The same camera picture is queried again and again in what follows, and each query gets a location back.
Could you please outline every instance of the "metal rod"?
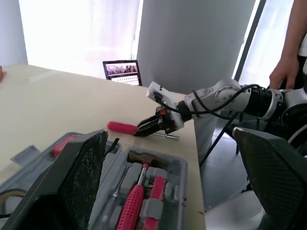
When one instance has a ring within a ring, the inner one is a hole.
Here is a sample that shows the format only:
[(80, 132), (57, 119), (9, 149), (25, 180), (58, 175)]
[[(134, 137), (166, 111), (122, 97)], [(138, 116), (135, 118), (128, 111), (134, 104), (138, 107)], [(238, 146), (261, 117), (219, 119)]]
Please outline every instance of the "metal rod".
[(175, 139), (179, 140), (180, 137), (173, 136), (173, 135), (168, 135), (168, 134), (162, 134), (162, 133), (153, 133), (153, 135), (160, 136), (160, 137), (165, 137), (165, 138), (170, 138), (170, 139)]

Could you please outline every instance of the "white wall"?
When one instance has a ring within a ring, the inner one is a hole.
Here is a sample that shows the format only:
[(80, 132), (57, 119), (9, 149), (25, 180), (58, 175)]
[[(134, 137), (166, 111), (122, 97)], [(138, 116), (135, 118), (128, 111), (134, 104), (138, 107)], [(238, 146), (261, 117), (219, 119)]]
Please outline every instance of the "white wall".
[(18, 0), (0, 0), (0, 65), (27, 63)]
[(144, 0), (137, 59), (144, 86), (191, 93), (231, 78), (255, 0)]

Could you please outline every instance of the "red tool handle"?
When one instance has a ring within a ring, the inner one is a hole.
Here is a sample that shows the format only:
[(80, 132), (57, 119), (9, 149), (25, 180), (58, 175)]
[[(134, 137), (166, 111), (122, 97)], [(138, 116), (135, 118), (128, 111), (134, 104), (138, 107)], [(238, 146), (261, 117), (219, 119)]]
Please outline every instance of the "red tool handle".
[(116, 122), (116, 121), (110, 121), (107, 124), (107, 128), (111, 131), (126, 133), (126, 134), (130, 134), (130, 135), (133, 135), (138, 130), (137, 126), (124, 124), (124, 123), (120, 123), (120, 122)]
[(135, 230), (144, 199), (144, 188), (135, 185), (125, 203), (116, 230)]
[[(154, 186), (150, 198), (163, 200), (165, 179), (157, 176), (154, 179), (153, 185)], [(142, 230), (158, 230), (158, 229), (159, 229), (159, 220), (150, 217), (147, 217), (145, 219)]]

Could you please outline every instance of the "gray tool case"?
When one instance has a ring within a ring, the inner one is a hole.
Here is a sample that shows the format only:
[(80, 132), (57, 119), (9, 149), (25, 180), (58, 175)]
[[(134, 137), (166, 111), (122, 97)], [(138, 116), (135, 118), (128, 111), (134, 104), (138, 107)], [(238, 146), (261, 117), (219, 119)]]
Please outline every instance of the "gray tool case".
[[(11, 160), (19, 164), (21, 168), (0, 185), (0, 193), (9, 189), (27, 191), (36, 178), (55, 161), (56, 158), (51, 155), (54, 147), (72, 135), (80, 134), (67, 133), (43, 152), (40, 152), (35, 146), (29, 146), (14, 156)], [(112, 141), (108, 140), (106, 149), (109, 149), (111, 145)], [(117, 144), (105, 158), (88, 230), (116, 229), (128, 194), (137, 183), (142, 170), (142, 164), (128, 162), (130, 152), (138, 154), (150, 153), (167, 162), (165, 170), (158, 167), (150, 167), (147, 170), (143, 183), (145, 193), (150, 193), (150, 185), (152, 185), (153, 179), (158, 176), (165, 178), (164, 197), (162, 202), (150, 198), (143, 201), (136, 229), (143, 229), (140, 223), (147, 217), (159, 220), (158, 229), (160, 230), (186, 229), (185, 207), (188, 173), (186, 161), (182, 158), (147, 149), (133, 147), (123, 150), (121, 145)], [(5, 205), (0, 205), (0, 214), (7, 213), (9, 210), (13, 211), (20, 201), (20, 197), (11, 197)], [(7, 218), (0, 218), (0, 229), (6, 220)]]

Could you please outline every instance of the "black carbon panel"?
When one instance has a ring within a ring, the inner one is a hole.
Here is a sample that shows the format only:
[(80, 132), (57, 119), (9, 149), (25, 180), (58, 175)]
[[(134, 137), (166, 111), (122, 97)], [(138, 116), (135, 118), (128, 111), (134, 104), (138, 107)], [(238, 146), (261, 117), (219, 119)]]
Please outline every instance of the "black carbon panel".
[(78, 230), (87, 229), (99, 187), (101, 168), (105, 158), (104, 136), (96, 136), (81, 149), (59, 195)]
[(293, 223), (302, 208), (305, 189), (295, 171), (265, 139), (236, 132), (236, 141), (253, 190), (276, 229), (297, 229)]

